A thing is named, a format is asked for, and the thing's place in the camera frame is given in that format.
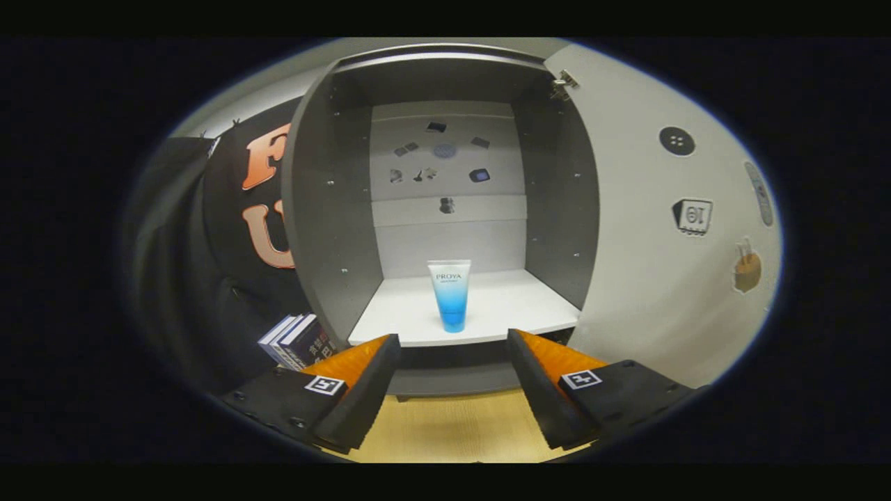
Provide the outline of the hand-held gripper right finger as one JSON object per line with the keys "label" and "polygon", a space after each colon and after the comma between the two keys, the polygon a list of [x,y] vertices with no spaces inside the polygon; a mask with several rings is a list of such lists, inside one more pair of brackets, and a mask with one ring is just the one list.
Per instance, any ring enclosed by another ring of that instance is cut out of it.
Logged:
{"label": "hand-held gripper right finger", "polygon": [[607,363],[519,329],[508,331],[507,349],[550,448],[624,440],[697,396],[637,361]]}

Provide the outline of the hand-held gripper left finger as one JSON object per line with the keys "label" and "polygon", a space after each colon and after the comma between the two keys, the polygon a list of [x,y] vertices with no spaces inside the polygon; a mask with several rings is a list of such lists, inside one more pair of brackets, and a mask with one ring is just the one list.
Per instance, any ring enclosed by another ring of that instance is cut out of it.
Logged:
{"label": "hand-held gripper left finger", "polygon": [[347,454],[374,425],[400,354],[399,336],[385,334],[301,370],[271,369],[221,399],[288,440]]}

